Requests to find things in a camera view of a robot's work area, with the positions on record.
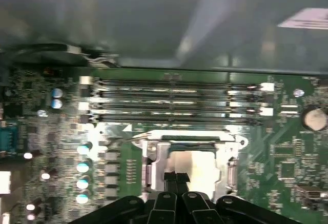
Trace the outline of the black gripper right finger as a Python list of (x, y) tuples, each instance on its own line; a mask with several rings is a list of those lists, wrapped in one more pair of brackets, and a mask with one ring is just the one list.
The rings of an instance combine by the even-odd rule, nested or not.
[(222, 196), (212, 203), (201, 193), (189, 190), (187, 173), (177, 173), (176, 180), (191, 223), (298, 223), (233, 195)]

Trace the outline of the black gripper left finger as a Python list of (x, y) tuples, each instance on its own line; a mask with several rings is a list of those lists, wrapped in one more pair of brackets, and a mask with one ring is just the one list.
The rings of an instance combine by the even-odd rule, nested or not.
[(71, 223), (175, 223), (176, 206), (177, 195), (172, 191), (158, 192), (146, 202), (126, 196)]

